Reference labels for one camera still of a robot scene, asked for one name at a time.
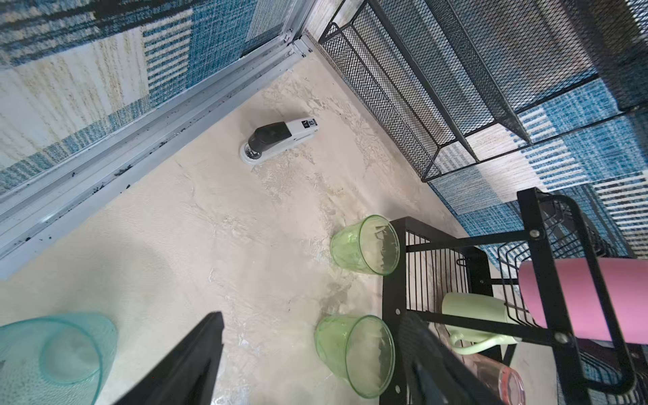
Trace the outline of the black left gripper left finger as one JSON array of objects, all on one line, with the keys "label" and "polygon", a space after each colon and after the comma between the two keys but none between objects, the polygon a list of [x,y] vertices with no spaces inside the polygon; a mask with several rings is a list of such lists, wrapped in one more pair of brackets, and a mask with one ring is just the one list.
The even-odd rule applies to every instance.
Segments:
[{"label": "black left gripper left finger", "polygon": [[119,404],[209,404],[223,352],[224,319],[210,312]]}]

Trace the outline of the light green ceramic mug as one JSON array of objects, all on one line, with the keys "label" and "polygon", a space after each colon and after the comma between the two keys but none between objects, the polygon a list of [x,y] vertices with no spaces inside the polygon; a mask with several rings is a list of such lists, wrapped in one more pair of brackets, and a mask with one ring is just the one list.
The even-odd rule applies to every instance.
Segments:
[{"label": "light green ceramic mug", "polygon": [[[441,308],[444,315],[514,324],[506,303],[492,296],[451,292],[445,295]],[[495,346],[521,342],[518,337],[501,333],[452,325],[445,327],[451,349],[460,355],[478,354]]]}]

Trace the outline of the teal cup behind arm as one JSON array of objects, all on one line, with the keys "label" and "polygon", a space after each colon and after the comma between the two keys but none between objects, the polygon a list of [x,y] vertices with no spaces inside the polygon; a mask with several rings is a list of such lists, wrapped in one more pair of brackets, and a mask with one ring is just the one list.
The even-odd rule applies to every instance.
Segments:
[{"label": "teal cup behind arm", "polygon": [[2,404],[94,404],[116,356],[115,324],[68,313],[1,327]]}]

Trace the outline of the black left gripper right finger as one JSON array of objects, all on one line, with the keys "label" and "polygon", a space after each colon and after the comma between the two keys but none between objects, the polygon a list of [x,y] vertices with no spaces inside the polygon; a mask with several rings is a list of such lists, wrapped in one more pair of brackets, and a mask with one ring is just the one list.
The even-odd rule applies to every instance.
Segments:
[{"label": "black left gripper right finger", "polygon": [[402,315],[398,345],[414,404],[501,403],[417,315]]}]

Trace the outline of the pink translucent glass cup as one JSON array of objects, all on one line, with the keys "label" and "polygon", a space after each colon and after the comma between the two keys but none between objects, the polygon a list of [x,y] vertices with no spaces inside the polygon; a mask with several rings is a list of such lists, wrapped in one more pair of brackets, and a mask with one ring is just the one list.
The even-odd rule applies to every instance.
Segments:
[{"label": "pink translucent glass cup", "polygon": [[481,354],[466,355],[462,360],[479,381],[499,395],[504,404],[527,403],[523,380],[510,366]]}]

